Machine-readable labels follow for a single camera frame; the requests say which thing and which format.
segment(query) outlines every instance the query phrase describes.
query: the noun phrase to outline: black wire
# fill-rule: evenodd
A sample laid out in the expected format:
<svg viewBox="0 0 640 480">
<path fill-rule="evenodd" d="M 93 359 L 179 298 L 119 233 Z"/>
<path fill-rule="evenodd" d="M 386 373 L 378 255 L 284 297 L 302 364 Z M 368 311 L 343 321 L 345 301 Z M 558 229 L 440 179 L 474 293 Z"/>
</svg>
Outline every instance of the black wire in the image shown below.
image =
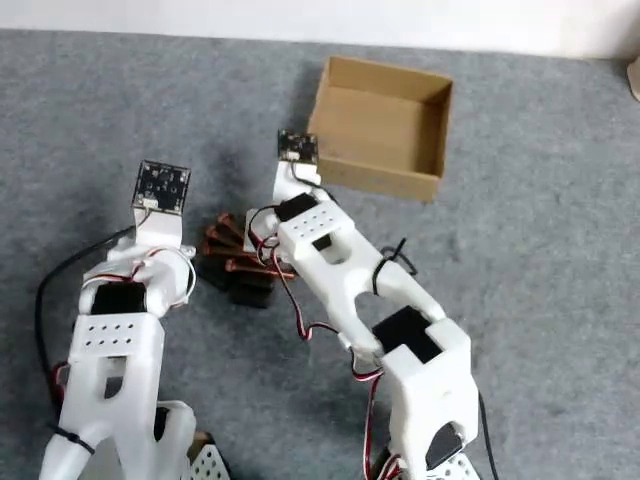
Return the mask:
<svg viewBox="0 0 640 480">
<path fill-rule="evenodd" d="M 393 262 L 396 258 L 401 258 L 409 267 L 409 275 L 414 276 L 418 273 L 415 265 L 409 261 L 405 254 L 402 253 L 402 247 L 407 243 L 407 238 L 404 237 L 400 240 L 400 243 L 395 248 L 392 247 L 384 247 L 381 251 L 382 259 L 376 265 L 376 268 L 373 270 L 373 274 L 371 275 L 371 285 L 374 295 L 378 295 L 378 275 L 380 275 L 380 270 L 384 267 L 384 264 L 387 262 Z"/>
<path fill-rule="evenodd" d="M 265 205 L 264 207 L 260 207 L 258 210 L 256 210 L 255 212 L 253 212 L 253 215 L 251 216 L 251 219 L 249 220 L 249 223 L 247 224 L 247 235 L 249 236 L 249 241 L 251 242 L 251 244 L 253 245 L 253 248 L 257 248 L 258 244 L 257 242 L 254 242 L 254 236 L 256 235 L 255 233 L 253 233 L 253 221 L 256 219 L 256 217 L 258 216 L 258 214 L 260 212 L 264 212 L 265 210 L 269 210 L 270 208 L 276 208 L 277 205 Z"/>
<path fill-rule="evenodd" d="M 496 468 L 496 461 L 493 458 L 493 449 L 491 448 L 491 438 L 489 437 L 489 426 L 487 422 L 487 409 L 484 405 L 484 399 L 482 394 L 478 392 L 479 404 L 480 404 L 480 417 L 482 419 L 482 432 L 484 435 L 484 444 L 487 448 L 487 456 L 489 457 L 489 465 L 491 466 L 491 473 L 493 480 L 500 480 L 498 476 L 498 469 Z"/>
<path fill-rule="evenodd" d="M 142 225 L 151 215 L 151 212 L 147 212 L 146 216 L 142 219 L 142 221 L 137 225 L 138 227 Z M 88 246 L 80 250 L 79 252 L 71 255 L 69 258 L 61 262 L 57 267 L 51 270 L 40 282 L 38 285 L 38 291 L 36 293 L 36 302 L 35 302 L 35 312 L 34 312 L 34 325 L 33 325 L 33 333 L 36 341 L 36 349 L 38 351 L 38 360 L 40 361 L 40 369 L 42 370 L 42 374 L 44 375 L 45 381 L 47 382 L 47 389 L 49 390 L 49 399 L 51 401 L 51 406 L 53 407 L 54 414 L 56 418 L 60 415 L 60 410 L 62 409 L 62 403 L 58 397 L 58 393 L 56 391 L 56 384 L 51 375 L 51 363 L 49 362 L 49 355 L 47 353 L 47 346 L 44 341 L 44 334 L 42 330 L 42 304 L 44 300 L 44 292 L 49 283 L 57 277 L 60 273 L 65 271 L 71 265 L 76 263 L 78 260 L 86 257 L 87 255 L 95 252 L 96 250 L 109 246 L 112 242 L 118 240 L 119 238 L 133 232 L 136 229 L 136 225 L 131 225 L 127 228 L 124 228 L 104 240 L 100 240 L 93 245 Z"/>
<path fill-rule="evenodd" d="M 333 200 L 334 202 L 336 202 L 336 204 L 338 204 L 338 201 L 336 200 L 336 197 L 334 197 L 333 194 L 329 190 L 324 188 L 322 185 L 314 183 L 314 182 L 312 182 L 310 180 L 307 180 L 305 178 L 298 177 L 298 175 L 296 174 L 295 162 L 290 162 L 290 164 L 291 164 L 291 175 L 293 175 L 293 178 L 295 178 L 298 182 L 304 183 L 305 185 L 307 185 L 309 187 L 319 188 L 324 193 L 326 193 L 331 200 Z"/>
<path fill-rule="evenodd" d="M 72 432 L 70 432 L 68 430 L 65 430 L 64 428 L 59 427 L 58 425 L 54 425 L 52 423 L 49 424 L 49 428 L 51 428 L 51 430 L 53 430 L 53 433 L 55 433 L 56 435 L 60 435 L 61 437 L 66 438 L 71 443 L 75 443 L 76 445 L 80 445 L 87 452 L 89 452 L 90 455 L 93 455 L 94 453 L 96 453 L 96 449 L 93 448 L 91 445 L 89 445 L 84 440 L 82 440 L 77 433 L 72 433 Z"/>
</svg>

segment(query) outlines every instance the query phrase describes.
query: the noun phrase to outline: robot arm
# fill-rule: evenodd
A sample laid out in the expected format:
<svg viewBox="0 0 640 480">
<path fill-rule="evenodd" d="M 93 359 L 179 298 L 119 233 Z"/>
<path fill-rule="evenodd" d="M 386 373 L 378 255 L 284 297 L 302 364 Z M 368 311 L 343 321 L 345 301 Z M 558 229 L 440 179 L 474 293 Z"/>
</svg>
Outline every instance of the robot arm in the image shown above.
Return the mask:
<svg viewBox="0 0 640 480">
<path fill-rule="evenodd" d="M 317 180 L 315 168 L 304 166 Z M 319 185 L 301 186 L 299 176 L 291 155 L 281 151 L 273 194 L 279 204 L 256 218 L 258 228 L 277 235 L 277 256 L 323 303 L 342 345 L 382 367 L 392 395 L 390 451 L 406 478 L 428 478 L 478 433 L 470 338 L 400 265 L 383 258 Z M 369 329 L 355 307 L 363 292 L 402 308 Z"/>
<path fill-rule="evenodd" d="M 193 411 L 182 402 L 157 401 L 164 346 L 159 319 L 187 302 L 195 282 L 191 252 L 180 247 L 188 179 L 186 169 L 143 162 L 135 238 L 121 238 L 84 275 L 64 402 L 41 480 L 175 480 L 188 471 Z M 156 439 L 158 408 L 167 415 Z"/>
</svg>

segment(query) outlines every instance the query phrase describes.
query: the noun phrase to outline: cable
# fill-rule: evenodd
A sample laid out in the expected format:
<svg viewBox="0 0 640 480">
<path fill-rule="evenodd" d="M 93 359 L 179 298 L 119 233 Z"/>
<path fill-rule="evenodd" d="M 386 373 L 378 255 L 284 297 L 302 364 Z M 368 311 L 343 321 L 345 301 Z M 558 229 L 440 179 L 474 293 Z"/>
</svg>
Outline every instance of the cable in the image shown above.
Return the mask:
<svg viewBox="0 0 640 480">
<path fill-rule="evenodd" d="M 493 449 L 491 448 L 491 438 L 489 437 L 489 426 L 487 422 L 487 409 L 480 392 L 478 392 L 478 399 L 480 404 L 480 418 L 482 419 L 482 433 L 484 435 L 484 444 L 487 448 L 487 456 L 489 457 L 489 465 L 491 466 L 491 474 L 493 475 L 493 480 L 500 480 L 498 469 L 496 468 L 496 461 L 493 458 Z"/>
<path fill-rule="evenodd" d="M 407 243 L 406 237 L 400 240 L 400 243 L 398 243 L 396 248 L 394 248 L 393 250 L 391 249 L 391 247 L 384 247 L 382 249 L 382 258 L 380 259 L 380 262 L 371 275 L 371 285 L 374 295 L 378 295 L 378 275 L 380 275 L 380 270 L 382 270 L 382 267 L 384 267 L 385 263 L 393 262 L 396 258 L 401 258 L 409 267 L 409 275 L 414 276 L 418 273 L 415 265 L 413 265 L 413 263 L 411 263 L 409 259 L 402 253 L 402 247 L 404 247 L 405 243 Z M 389 256 L 386 255 L 388 251 L 392 251 L 391 255 Z"/>
<path fill-rule="evenodd" d="M 116 233 L 110 235 L 109 237 L 90 245 L 79 252 L 71 255 L 69 258 L 61 262 L 58 266 L 56 266 L 53 270 L 51 270 L 40 282 L 38 285 L 38 290 L 36 292 L 36 301 L 35 301 L 35 309 L 34 309 L 34 325 L 33 325 L 33 334 L 36 342 L 36 350 L 38 352 L 38 360 L 40 363 L 40 369 L 42 370 L 42 374 L 45 377 L 45 381 L 47 383 L 47 389 L 49 391 L 49 399 L 51 401 L 51 406 L 53 407 L 56 418 L 60 414 L 60 409 L 62 408 L 62 403 L 60 398 L 58 397 L 58 390 L 51 375 L 51 364 L 49 362 L 49 355 L 47 353 L 47 346 L 44 341 L 44 333 L 42 330 L 42 304 L 44 301 L 44 292 L 51 283 L 51 281 L 57 277 L 60 273 L 64 272 L 71 265 L 76 263 L 78 260 L 90 255 L 91 253 L 99 250 L 100 248 L 107 247 L 111 245 L 111 243 L 116 240 L 124 237 L 125 235 L 135 231 L 137 227 L 140 227 L 147 219 L 151 216 L 151 212 L 147 211 L 145 217 L 142 219 L 140 223 L 137 225 L 130 225 L 127 228 L 123 228 L 122 230 L 117 231 Z"/>
<path fill-rule="evenodd" d="M 293 305 L 293 308 L 294 308 L 294 310 L 296 312 L 296 326 L 298 328 L 298 335 L 300 336 L 300 338 L 302 340 L 304 340 L 305 342 L 308 342 L 309 340 L 311 340 L 311 335 L 313 333 L 313 329 L 314 328 L 324 328 L 325 330 L 329 330 L 330 332 L 333 332 L 333 333 L 335 333 L 337 335 L 338 334 L 338 330 L 333 328 L 328 323 L 315 322 L 315 323 L 312 323 L 311 325 L 309 325 L 308 327 L 305 327 L 304 321 L 302 319 L 302 310 L 300 310 L 300 305 L 298 305 L 298 302 L 297 302 L 296 298 L 294 297 L 293 292 L 291 291 L 291 288 L 289 288 L 289 285 L 287 283 L 287 279 L 284 278 L 284 275 L 282 274 L 282 269 L 280 268 L 280 264 L 278 263 L 278 256 L 276 254 L 275 248 L 271 251 L 271 261 L 273 262 L 273 266 L 276 269 L 276 272 L 278 273 L 278 276 L 280 277 L 280 281 L 282 282 L 282 286 L 284 287 L 285 291 L 287 292 L 287 295 L 288 295 L 289 299 L 291 300 L 291 304 Z"/>
<path fill-rule="evenodd" d="M 296 162 L 289 162 L 291 165 L 291 175 L 293 175 L 293 178 L 295 178 L 298 182 L 303 183 L 305 185 L 307 185 L 308 187 L 312 187 L 312 188 L 318 188 L 320 190 L 322 190 L 324 193 L 326 193 L 329 198 L 331 200 L 333 200 L 334 202 L 338 203 L 338 201 L 336 200 L 336 197 L 334 197 L 331 192 L 329 190 L 327 190 L 326 188 L 324 188 L 322 185 L 318 184 L 318 183 L 314 183 L 310 180 L 307 180 L 306 178 L 300 178 L 298 177 L 298 175 L 296 174 L 296 168 L 295 168 L 295 163 Z"/>
<path fill-rule="evenodd" d="M 382 373 L 374 377 L 369 388 L 369 400 L 367 402 L 367 416 L 364 422 L 364 442 L 362 447 L 362 470 L 364 471 L 365 480 L 373 480 L 371 477 L 371 462 L 369 458 L 371 456 L 371 429 L 373 421 L 373 404 L 376 396 L 376 390 L 378 389 L 378 383 L 382 378 Z"/>
<path fill-rule="evenodd" d="M 277 205 L 265 205 L 264 207 L 260 207 L 258 210 L 253 212 L 253 215 L 251 216 L 251 219 L 247 224 L 247 235 L 249 236 L 249 240 L 251 241 L 254 248 L 257 247 L 257 244 L 262 240 L 262 238 L 260 238 L 260 236 L 253 231 L 253 221 L 256 219 L 260 212 L 264 212 L 265 210 L 273 209 L 276 207 Z"/>
<path fill-rule="evenodd" d="M 356 370 L 356 354 L 353 351 L 353 348 L 349 348 L 351 352 L 351 373 L 353 374 L 353 378 L 358 382 L 368 382 L 369 380 L 373 380 L 374 378 L 382 375 L 382 368 L 378 367 L 371 372 L 361 373 Z"/>
<path fill-rule="evenodd" d="M 169 251 L 169 252 L 173 252 L 176 255 L 178 255 L 182 260 L 184 260 L 184 262 L 187 264 L 187 267 L 189 267 L 189 285 L 187 286 L 187 291 L 185 292 L 184 296 L 178 300 L 177 302 L 171 304 L 171 307 L 178 307 L 180 305 L 184 305 L 185 303 L 187 303 L 189 301 L 189 297 L 191 296 L 191 294 L 193 293 L 194 288 L 196 288 L 196 269 L 193 266 L 193 263 L 191 262 L 191 259 L 189 259 L 189 257 L 187 257 L 182 250 L 180 250 L 179 248 L 175 248 L 175 247 L 158 247 L 158 248 L 154 248 L 153 250 L 151 250 L 149 253 L 147 253 L 147 257 L 153 257 L 154 255 L 157 255 L 160 252 L 163 251 Z"/>
</svg>

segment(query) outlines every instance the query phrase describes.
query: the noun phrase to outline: black cable tie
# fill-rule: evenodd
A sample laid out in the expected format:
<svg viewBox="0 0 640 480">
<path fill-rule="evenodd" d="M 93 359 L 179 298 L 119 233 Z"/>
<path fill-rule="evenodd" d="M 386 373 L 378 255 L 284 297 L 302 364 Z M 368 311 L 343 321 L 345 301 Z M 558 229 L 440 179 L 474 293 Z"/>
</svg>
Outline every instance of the black cable tie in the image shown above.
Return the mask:
<svg viewBox="0 0 640 480">
<path fill-rule="evenodd" d="M 91 445 L 89 445 L 87 442 L 85 442 L 84 440 L 82 440 L 78 434 L 76 433 L 71 433 L 67 430 L 65 430 L 64 428 L 58 426 L 58 425 L 54 425 L 52 423 L 48 423 L 47 426 L 49 428 L 51 428 L 51 430 L 53 430 L 53 433 L 55 433 L 56 435 L 60 435 L 61 437 L 66 438 L 67 440 L 69 440 L 71 443 L 75 443 L 77 445 L 80 445 L 82 448 L 84 448 L 87 452 L 89 452 L 91 455 L 93 455 L 94 453 L 96 453 L 96 449 L 93 448 Z"/>
<path fill-rule="evenodd" d="M 393 251 L 391 250 L 392 247 L 384 247 L 382 249 L 381 251 L 382 259 L 380 260 L 380 263 L 376 265 L 376 268 L 373 271 L 373 275 L 371 276 L 371 284 L 373 286 L 374 295 L 378 295 L 378 275 L 380 275 L 380 270 L 382 270 L 382 267 L 384 267 L 385 263 L 389 261 L 393 262 L 395 261 L 396 258 L 400 258 L 407 265 L 407 267 L 409 267 L 409 272 L 408 272 L 409 275 L 413 277 L 418 273 L 418 270 L 416 269 L 415 265 L 411 263 L 411 261 L 407 258 L 407 256 L 401 251 L 405 243 L 407 243 L 406 237 L 400 240 L 400 243 L 398 243 L 398 245 L 396 246 L 396 248 L 393 249 Z M 387 253 L 390 251 L 392 252 L 391 255 L 387 256 Z"/>
</svg>

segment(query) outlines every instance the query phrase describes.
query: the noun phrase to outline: cardboard box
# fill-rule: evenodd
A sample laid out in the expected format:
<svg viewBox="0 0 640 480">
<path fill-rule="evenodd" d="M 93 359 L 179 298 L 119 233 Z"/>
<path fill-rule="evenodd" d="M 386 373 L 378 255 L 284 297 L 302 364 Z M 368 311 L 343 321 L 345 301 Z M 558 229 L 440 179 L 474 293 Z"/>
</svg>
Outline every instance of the cardboard box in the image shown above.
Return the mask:
<svg viewBox="0 0 640 480">
<path fill-rule="evenodd" d="M 441 75 L 330 57 L 308 128 L 323 182 L 432 201 L 452 87 Z"/>
</svg>

